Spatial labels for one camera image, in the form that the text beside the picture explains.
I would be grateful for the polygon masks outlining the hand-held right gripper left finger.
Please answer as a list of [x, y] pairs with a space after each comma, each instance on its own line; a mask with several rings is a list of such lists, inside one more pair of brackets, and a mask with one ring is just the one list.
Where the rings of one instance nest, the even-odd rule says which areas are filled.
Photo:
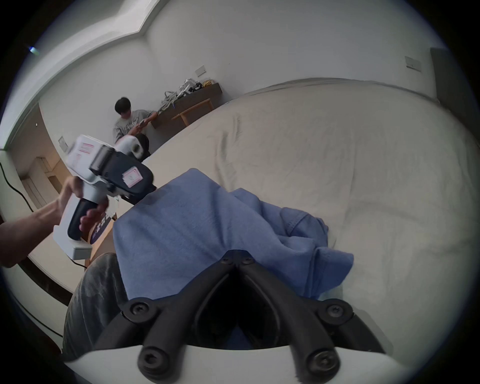
[[137, 297], [101, 333], [94, 351], [141, 344], [137, 358], [148, 380], [176, 375], [186, 344], [224, 347], [238, 327], [238, 258], [221, 258], [203, 270], [178, 294]]

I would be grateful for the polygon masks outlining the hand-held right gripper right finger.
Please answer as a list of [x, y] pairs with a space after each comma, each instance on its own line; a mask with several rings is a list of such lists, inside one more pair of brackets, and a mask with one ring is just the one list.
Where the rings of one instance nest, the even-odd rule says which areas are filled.
[[385, 354], [378, 339], [340, 299], [297, 295], [252, 256], [239, 259], [239, 328], [254, 349], [288, 345], [299, 381], [330, 381], [339, 372], [336, 346]]

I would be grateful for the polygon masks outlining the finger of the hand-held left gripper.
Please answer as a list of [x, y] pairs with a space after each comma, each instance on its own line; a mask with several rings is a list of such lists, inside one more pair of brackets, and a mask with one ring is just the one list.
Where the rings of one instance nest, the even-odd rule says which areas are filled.
[[98, 175], [106, 183], [108, 192], [132, 205], [157, 189], [148, 166], [112, 147], [103, 147], [99, 151]]

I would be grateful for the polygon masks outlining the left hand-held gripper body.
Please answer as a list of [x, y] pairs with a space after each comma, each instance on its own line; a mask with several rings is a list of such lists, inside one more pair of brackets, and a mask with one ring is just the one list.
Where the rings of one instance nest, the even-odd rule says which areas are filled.
[[143, 148], [135, 136], [126, 135], [114, 146], [87, 135], [80, 135], [71, 146], [65, 164], [73, 175], [83, 181], [83, 196], [71, 195], [59, 225], [54, 226], [53, 239], [71, 260], [87, 260], [90, 258], [92, 246], [82, 239], [79, 229], [81, 217], [91, 208], [96, 208], [107, 196], [106, 183], [99, 177], [99, 151], [103, 147], [135, 157], [143, 157]]

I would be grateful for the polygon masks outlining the person's left hand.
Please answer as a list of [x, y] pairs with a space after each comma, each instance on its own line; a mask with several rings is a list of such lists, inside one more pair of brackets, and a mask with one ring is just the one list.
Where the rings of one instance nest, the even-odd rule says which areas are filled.
[[[78, 198], [83, 197], [83, 181], [79, 177], [70, 176], [63, 184], [59, 197], [56, 199], [56, 218], [54, 223], [59, 225], [69, 202], [71, 195], [75, 195]], [[88, 234], [93, 226], [99, 222], [102, 215], [106, 212], [109, 206], [108, 198], [105, 197], [95, 208], [91, 208], [80, 218], [79, 229], [82, 234]]]

